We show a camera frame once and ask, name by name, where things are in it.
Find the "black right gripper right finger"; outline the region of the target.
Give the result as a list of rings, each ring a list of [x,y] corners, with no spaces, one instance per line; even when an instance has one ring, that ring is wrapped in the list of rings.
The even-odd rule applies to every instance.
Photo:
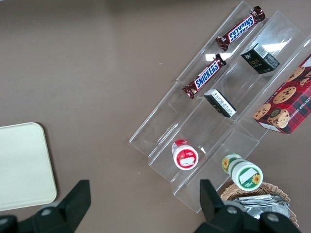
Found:
[[[265,212],[260,219],[234,205],[225,205],[209,179],[200,181],[200,204],[206,221],[197,233],[299,233],[284,215]]]

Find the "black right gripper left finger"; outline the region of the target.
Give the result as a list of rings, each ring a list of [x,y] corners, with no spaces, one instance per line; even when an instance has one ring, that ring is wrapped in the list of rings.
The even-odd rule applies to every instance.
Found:
[[[91,206],[90,181],[80,180],[55,207],[48,206],[23,221],[0,217],[2,233],[73,233]]]

